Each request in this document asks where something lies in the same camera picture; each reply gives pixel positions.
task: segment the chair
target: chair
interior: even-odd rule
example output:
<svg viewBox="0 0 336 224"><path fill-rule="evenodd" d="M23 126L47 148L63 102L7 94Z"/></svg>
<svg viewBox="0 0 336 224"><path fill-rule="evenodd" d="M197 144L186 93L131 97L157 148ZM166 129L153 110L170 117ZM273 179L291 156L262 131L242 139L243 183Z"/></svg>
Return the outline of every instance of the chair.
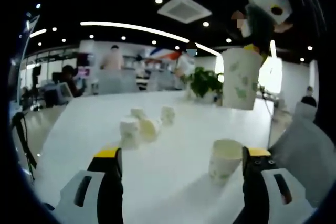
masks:
<svg viewBox="0 0 336 224"><path fill-rule="evenodd" d="M309 121L314 121L317 108L308 104L298 102L295 106L293 117L302 117Z"/></svg>
<svg viewBox="0 0 336 224"><path fill-rule="evenodd" d="M136 73L132 69L122 70L122 93L135 93L139 92L139 87L136 83Z"/></svg>
<svg viewBox="0 0 336 224"><path fill-rule="evenodd" d="M306 189L313 207L336 181L335 145L313 122L296 117L270 148L278 167L287 169Z"/></svg>
<svg viewBox="0 0 336 224"><path fill-rule="evenodd" d="M98 94L122 93L120 70L101 70L98 74Z"/></svg>

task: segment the white shirt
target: white shirt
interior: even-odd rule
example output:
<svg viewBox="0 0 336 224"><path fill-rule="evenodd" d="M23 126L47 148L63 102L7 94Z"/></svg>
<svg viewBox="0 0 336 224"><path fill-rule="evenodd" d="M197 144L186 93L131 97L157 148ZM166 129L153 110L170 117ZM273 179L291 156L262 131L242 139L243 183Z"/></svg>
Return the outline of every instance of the white shirt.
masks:
<svg viewBox="0 0 336 224"><path fill-rule="evenodd" d="M176 68L180 69L181 72L189 76L195 71L195 59L189 55L181 55L177 61ZM179 77L175 76L175 88L184 89L185 84L180 80Z"/></svg>
<svg viewBox="0 0 336 224"><path fill-rule="evenodd" d="M181 55L177 61L177 68L184 75L189 76L195 71L195 59L189 55Z"/></svg>

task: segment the green plant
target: green plant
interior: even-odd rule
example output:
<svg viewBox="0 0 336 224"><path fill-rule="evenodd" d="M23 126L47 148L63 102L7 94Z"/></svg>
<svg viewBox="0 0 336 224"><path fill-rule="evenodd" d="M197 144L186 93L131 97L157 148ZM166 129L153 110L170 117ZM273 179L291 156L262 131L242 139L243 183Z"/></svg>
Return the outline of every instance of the green plant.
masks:
<svg viewBox="0 0 336 224"><path fill-rule="evenodd" d="M190 87L197 97L203 97L208 91L221 92L223 84L218 81L220 74L204 70L203 67L197 67L195 72L185 80L190 83Z"/></svg>

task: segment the table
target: table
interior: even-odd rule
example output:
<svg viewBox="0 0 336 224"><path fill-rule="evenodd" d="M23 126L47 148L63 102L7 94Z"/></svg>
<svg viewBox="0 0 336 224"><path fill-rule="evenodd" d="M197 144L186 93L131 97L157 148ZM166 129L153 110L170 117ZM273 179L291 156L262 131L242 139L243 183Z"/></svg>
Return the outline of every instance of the table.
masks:
<svg viewBox="0 0 336 224"><path fill-rule="evenodd" d="M162 105L176 109L173 127L156 142L123 150L124 223L232 223L243 208L241 167L224 188L211 184L208 165L214 140L232 138L268 147L270 101L256 99L253 111L218 108L183 99L183 91L114 94L73 99L43 146L35 191L56 206L59 192L106 144L118 144L119 121L141 106L159 117Z"/></svg>

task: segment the potted plant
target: potted plant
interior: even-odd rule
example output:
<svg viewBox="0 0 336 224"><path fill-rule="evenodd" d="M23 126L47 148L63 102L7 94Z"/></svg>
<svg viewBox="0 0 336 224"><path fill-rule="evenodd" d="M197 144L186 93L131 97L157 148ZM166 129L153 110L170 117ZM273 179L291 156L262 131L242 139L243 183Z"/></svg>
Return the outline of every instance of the potted plant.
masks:
<svg viewBox="0 0 336 224"><path fill-rule="evenodd" d="M197 100L211 103L214 101L215 95L222 89L223 84L218 81L218 75L214 71L197 67L193 74L185 78L185 82L190 85Z"/></svg>

